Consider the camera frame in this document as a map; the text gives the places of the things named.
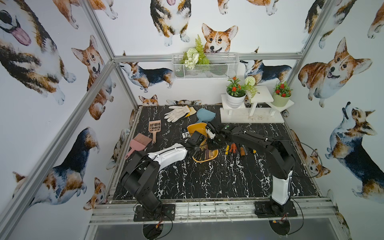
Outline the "yellow handle screwdriver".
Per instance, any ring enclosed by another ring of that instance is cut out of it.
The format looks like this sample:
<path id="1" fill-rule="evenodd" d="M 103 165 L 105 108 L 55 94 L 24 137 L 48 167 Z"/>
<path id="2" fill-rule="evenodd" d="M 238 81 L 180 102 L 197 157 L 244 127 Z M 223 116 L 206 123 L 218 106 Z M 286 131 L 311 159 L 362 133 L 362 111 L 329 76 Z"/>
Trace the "yellow handle screwdriver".
<path id="1" fill-rule="evenodd" d="M 230 151 L 230 146 L 227 145 L 227 147 L 226 147 L 226 151 L 225 151 L 225 155 L 228 155 L 228 154 L 229 154 L 229 151 Z"/>

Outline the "yellow plastic storage box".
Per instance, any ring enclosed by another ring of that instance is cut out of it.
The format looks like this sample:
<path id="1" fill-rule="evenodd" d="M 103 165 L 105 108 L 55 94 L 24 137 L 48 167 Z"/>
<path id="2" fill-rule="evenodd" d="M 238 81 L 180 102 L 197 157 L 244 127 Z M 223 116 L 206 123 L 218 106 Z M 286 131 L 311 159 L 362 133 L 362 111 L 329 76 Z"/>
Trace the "yellow plastic storage box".
<path id="1" fill-rule="evenodd" d="M 198 131 L 207 138 L 207 133 L 206 133 L 206 129 L 205 129 L 206 125 L 207 125 L 207 123 L 192 124 L 192 125 L 189 125 L 187 127 L 187 130 L 188 130 L 190 136 L 195 131 Z M 218 150 L 211 151 L 208 149 L 207 140 L 204 141 L 204 144 L 206 144 L 206 145 L 202 148 L 202 150 L 200 152 L 193 153 L 192 158 L 197 163 L 208 162 L 208 161 L 215 159 L 218 156 L 218 153 L 219 153 Z"/>

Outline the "amber handle screwdriver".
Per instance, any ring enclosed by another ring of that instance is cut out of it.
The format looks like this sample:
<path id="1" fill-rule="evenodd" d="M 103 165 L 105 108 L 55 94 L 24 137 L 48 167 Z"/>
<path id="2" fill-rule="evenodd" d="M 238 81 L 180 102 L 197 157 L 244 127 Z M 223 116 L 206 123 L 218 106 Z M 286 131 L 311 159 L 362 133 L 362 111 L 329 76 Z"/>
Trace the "amber handle screwdriver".
<path id="1" fill-rule="evenodd" d="M 245 156 L 246 155 L 245 149 L 243 147 L 240 147 L 240 155 L 241 156 Z"/>

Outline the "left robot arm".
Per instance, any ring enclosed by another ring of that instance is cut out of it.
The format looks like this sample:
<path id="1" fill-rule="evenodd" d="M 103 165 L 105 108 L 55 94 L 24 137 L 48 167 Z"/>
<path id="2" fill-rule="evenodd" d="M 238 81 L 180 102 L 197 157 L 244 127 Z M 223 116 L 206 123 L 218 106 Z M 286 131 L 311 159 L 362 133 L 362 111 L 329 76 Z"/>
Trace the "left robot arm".
<path id="1" fill-rule="evenodd" d="M 153 153 L 136 152 L 122 171 L 120 184 L 147 212 L 159 212 L 162 202 L 153 192 L 159 171 L 185 160 L 188 152 L 198 150 L 205 139 L 203 134 L 195 131 L 185 142 L 176 143 L 166 149 Z"/>

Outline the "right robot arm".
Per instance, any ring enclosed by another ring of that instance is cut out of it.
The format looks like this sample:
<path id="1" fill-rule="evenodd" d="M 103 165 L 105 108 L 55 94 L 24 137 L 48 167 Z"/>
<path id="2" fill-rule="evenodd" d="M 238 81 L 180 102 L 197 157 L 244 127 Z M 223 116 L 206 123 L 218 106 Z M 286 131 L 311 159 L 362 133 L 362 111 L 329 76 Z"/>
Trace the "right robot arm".
<path id="1" fill-rule="evenodd" d="M 277 215 L 287 209 L 290 200 L 290 181 L 296 162 L 294 152 L 287 141 L 252 133 L 235 125 L 216 127 L 210 122 L 207 123 L 206 132 L 209 136 L 210 150 L 221 148 L 227 143 L 235 143 L 265 156 L 269 172 L 273 177 L 270 211 Z"/>

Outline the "blue plastic dustpan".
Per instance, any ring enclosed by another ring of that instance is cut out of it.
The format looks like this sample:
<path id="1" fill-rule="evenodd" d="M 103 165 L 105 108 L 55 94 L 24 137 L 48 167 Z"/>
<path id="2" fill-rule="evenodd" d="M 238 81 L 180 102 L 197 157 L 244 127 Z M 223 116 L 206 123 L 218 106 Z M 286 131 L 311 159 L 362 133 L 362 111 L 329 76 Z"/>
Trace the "blue plastic dustpan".
<path id="1" fill-rule="evenodd" d="M 214 120 L 216 117 L 216 113 L 211 112 L 207 109 L 201 108 L 197 111 L 197 123 L 208 123 Z"/>

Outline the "white work glove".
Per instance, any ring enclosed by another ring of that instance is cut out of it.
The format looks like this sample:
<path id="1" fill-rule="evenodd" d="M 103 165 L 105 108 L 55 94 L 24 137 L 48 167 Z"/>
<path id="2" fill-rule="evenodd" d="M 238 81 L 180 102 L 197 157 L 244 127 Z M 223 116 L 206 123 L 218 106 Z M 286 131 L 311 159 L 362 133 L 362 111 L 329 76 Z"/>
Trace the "white work glove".
<path id="1" fill-rule="evenodd" d="M 171 109 L 171 111 L 166 113 L 164 116 L 164 119 L 169 123 L 177 122 L 180 118 L 185 117 L 191 111 L 188 106 L 169 106 L 169 109 Z"/>

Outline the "brown plastic slotted scoop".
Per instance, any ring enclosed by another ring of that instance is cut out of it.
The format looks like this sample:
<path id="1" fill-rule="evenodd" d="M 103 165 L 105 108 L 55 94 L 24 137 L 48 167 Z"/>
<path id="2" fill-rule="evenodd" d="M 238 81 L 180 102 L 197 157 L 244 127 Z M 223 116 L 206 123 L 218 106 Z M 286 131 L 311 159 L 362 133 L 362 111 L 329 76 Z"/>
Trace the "brown plastic slotted scoop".
<path id="1" fill-rule="evenodd" d="M 157 142 L 157 133 L 161 131 L 162 122 L 161 120 L 149 121 L 149 132 L 152 134 L 152 144 Z"/>

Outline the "white pot red flowers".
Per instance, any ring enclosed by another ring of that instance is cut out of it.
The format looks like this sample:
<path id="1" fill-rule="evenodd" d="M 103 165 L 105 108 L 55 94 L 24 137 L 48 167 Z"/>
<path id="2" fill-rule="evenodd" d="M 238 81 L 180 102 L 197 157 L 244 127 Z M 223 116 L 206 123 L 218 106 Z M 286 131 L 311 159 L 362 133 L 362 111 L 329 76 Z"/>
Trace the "white pot red flowers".
<path id="1" fill-rule="evenodd" d="M 237 77 L 228 79 L 229 84 L 226 88 L 228 105 L 233 108 L 239 108 L 245 100 L 246 90 L 241 86 L 241 81 Z"/>

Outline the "pink hand brush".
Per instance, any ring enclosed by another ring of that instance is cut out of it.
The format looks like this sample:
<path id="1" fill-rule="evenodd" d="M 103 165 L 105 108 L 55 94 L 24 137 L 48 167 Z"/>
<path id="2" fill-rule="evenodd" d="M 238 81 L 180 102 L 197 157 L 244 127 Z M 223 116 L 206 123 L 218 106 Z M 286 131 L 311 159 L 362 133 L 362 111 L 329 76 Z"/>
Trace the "pink hand brush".
<path id="1" fill-rule="evenodd" d="M 143 151 L 149 143 L 152 142 L 152 139 L 143 135 L 143 134 L 137 134 L 131 141 L 130 141 L 130 150 L 125 156 L 125 160 L 127 160 L 135 151 Z"/>

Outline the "white hydrangea flower sprig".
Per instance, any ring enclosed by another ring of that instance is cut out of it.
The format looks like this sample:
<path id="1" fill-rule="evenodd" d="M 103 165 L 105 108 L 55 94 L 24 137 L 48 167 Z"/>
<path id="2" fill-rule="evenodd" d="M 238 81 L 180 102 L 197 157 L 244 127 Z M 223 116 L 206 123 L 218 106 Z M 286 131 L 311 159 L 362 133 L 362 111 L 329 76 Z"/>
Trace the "white hydrangea flower sprig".
<path id="1" fill-rule="evenodd" d="M 242 88 L 243 90 L 248 91 L 251 94 L 251 98 L 253 98 L 257 93 L 256 79 L 253 76 L 246 77 Z"/>

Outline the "green pot red flowers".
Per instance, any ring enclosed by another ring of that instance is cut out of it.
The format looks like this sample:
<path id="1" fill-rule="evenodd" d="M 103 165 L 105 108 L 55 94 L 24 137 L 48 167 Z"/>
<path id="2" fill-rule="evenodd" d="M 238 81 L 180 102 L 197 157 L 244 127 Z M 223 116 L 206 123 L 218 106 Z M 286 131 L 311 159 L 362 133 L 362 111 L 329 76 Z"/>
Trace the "green pot red flowers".
<path id="1" fill-rule="evenodd" d="M 287 82 L 276 84 L 274 87 L 274 101 L 272 104 L 276 107 L 284 107 L 288 103 L 292 95 L 292 91 L 293 90 L 288 86 Z"/>

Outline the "green fern with white flowers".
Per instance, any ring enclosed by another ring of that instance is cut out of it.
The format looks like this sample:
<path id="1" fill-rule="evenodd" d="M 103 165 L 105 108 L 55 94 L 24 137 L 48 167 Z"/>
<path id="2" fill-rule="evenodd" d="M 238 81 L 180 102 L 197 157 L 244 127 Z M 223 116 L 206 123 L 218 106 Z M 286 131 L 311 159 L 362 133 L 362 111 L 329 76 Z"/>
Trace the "green fern with white flowers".
<path id="1" fill-rule="evenodd" d="M 181 64 L 185 70 L 208 71 L 210 69 L 210 60 L 204 52 L 204 46 L 199 35 L 195 39 L 195 46 L 184 52 Z"/>

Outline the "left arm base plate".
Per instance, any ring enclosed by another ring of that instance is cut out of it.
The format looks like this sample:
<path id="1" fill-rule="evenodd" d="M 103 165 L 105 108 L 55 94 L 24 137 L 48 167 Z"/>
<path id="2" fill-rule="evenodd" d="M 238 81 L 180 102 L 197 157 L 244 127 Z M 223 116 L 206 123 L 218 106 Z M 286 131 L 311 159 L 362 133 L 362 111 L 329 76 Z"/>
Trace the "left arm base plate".
<path id="1" fill-rule="evenodd" d="M 173 221 L 175 219 L 176 205 L 163 204 L 154 212 L 149 212 L 143 206 L 138 205 L 134 213 L 134 222 Z"/>

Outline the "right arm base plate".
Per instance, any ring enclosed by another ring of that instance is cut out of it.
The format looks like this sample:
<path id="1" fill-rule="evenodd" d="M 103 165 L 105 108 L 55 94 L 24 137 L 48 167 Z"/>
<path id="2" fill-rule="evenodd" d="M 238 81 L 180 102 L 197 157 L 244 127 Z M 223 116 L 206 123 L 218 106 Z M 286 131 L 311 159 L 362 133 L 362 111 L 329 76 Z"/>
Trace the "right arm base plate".
<path id="1" fill-rule="evenodd" d="M 298 213 L 292 201 L 280 205 L 273 200 L 254 202 L 255 215 L 258 218 L 297 217 Z"/>

